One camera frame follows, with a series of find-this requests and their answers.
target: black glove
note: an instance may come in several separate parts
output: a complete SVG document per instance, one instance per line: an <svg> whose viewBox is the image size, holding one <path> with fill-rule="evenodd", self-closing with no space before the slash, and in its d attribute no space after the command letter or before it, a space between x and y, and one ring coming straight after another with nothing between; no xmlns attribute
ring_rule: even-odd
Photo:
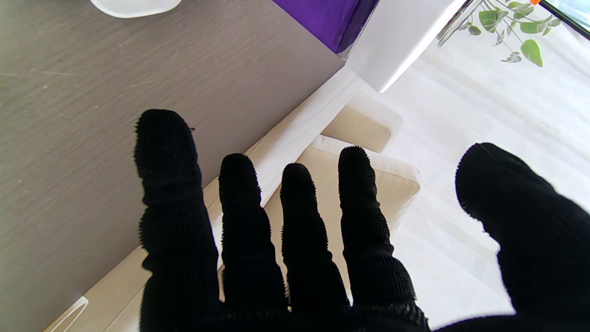
<svg viewBox="0 0 590 332"><path fill-rule="evenodd" d="M203 203L191 131L174 112L149 110L137 124L135 158L147 205L140 237L152 271L141 331L424 331L403 265L391 256L376 200L375 172L363 149L340 154L342 237L354 297L351 307L327 250L309 172L283 172L286 293L254 167L227 156L219 175L223 287ZM590 216L559 195L522 160L476 144L455 179L462 208L501 245L498 254L516 315L462 321L440 331L590 331Z"/></svg>
<svg viewBox="0 0 590 332"><path fill-rule="evenodd" d="M143 266L152 271L143 295L141 331L428 330L414 303L410 277L392 257L389 229L376 200L375 172L362 148L344 149L339 162L352 307L327 249L315 187L303 165L286 166L280 193L286 293L252 162L242 154L223 160L221 303L218 255L189 127L175 112L146 111L137 123L135 160L147 205L140 222L149 253Z"/></svg>

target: white floor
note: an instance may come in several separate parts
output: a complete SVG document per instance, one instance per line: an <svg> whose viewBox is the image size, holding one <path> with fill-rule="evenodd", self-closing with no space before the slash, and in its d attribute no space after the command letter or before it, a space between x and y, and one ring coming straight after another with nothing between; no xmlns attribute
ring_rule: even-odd
<svg viewBox="0 0 590 332"><path fill-rule="evenodd" d="M426 52L382 95L404 126L383 152L422 174L422 192L392 238L418 301L436 328L512 312L494 240L460 209L454 173L475 142L515 153L564 195L590 207L590 46L565 27L539 42L544 67L510 52L484 32L460 31Z"/></svg>

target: table surface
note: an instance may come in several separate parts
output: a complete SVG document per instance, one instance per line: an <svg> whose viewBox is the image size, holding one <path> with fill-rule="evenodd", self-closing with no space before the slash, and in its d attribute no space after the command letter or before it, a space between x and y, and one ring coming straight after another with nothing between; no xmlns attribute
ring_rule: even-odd
<svg viewBox="0 0 590 332"><path fill-rule="evenodd" d="M0 0L0 40L2 331L44 329L137 246L143 110L196 129L206 184L343 65L271 0Z"/></svg>

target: beige sofa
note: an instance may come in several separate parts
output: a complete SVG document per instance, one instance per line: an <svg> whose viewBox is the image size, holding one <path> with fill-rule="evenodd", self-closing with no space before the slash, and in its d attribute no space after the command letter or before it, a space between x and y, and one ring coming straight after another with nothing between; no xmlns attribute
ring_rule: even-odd
<svg viewBox="0 0 590 332"><path fill-rule="evenodd" d="M379 154L395 138L401 119L358 91L358 81L346 71L339 72L246 152L258 173L262 204L271 220L272 241L283 274L286 273L280 256L283 215L278 189L284 166L300 162L309 169L316 183L329 249L347 291L350 286L342 256L337 190L337 162L342 148L355 144L367 150L376 171L378 199L392 231L420 189L414 167ZM215 242L221 250L222 213L217 179L204 188L204 196ZM61 332L68 326L68 332L137 331L143 285L149 277L140 267L145 256L143 249L134 250L85 294L88 303L81 313L85 301L79 301L78 310L71 308L46 331ZM221 260L218 266L221 271Z"/></svg>

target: white bowl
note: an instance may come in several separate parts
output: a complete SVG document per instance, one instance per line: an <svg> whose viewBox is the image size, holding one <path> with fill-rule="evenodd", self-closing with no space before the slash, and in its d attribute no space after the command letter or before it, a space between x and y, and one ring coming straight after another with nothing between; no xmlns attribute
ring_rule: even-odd
<svg viewBox="0 0 590 332"><path fill-rule="evenodd" d="M90 0L101 11L119 18L160 14L178 6L182 0Z"/></svg>

